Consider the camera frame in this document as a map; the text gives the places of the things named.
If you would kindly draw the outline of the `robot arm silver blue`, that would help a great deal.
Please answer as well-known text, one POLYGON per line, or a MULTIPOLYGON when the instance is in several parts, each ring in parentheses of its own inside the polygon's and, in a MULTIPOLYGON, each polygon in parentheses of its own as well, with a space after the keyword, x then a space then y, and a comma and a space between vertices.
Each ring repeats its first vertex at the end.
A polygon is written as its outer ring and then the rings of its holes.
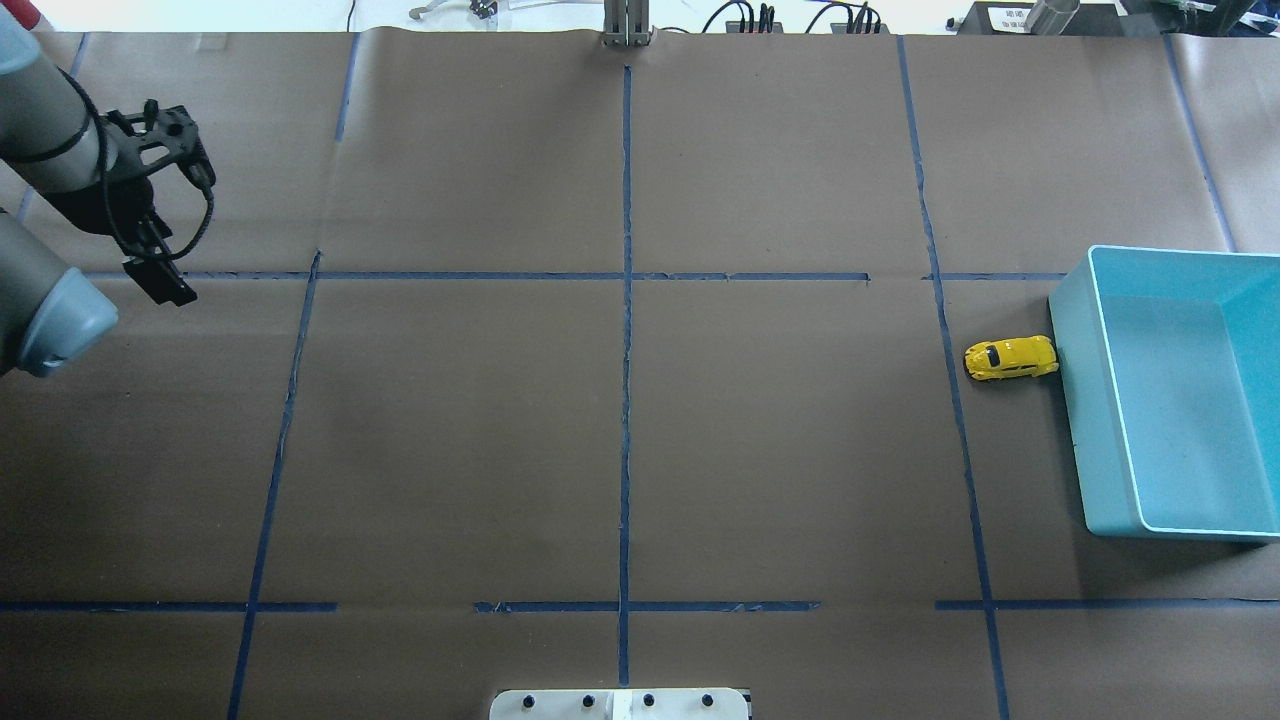
MULTIPOLYGON (((111 241, 123 272, 159 305, 192 304, 197 292, 178 261, 211 225, 216 183, 198 126, 182 105, 147 100, 133 114, 100 110, 38 41, 38 12, 3 4, 1 158, 26 188, 77 231, 111 241), (200 192, 192 238, 170 246, 152 178, 175 168, 200 192)), ((3 214, 3 370, 45 378, 92 348, 118 320, 116 305, 83 270, 23 220, 3 214)))

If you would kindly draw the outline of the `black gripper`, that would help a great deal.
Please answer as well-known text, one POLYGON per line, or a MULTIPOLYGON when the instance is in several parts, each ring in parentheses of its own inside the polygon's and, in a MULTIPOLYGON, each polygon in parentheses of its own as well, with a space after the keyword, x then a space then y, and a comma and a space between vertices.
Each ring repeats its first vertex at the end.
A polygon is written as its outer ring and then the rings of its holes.
POLYGON ((110 179, 106 184, 47 193, 46 201, 77 229, 110 238, 127 259, 122 261, 125 274, 156 305, 182 307, 198 299, 168 260, 169 227, 155 209, 148 178, 110 179))

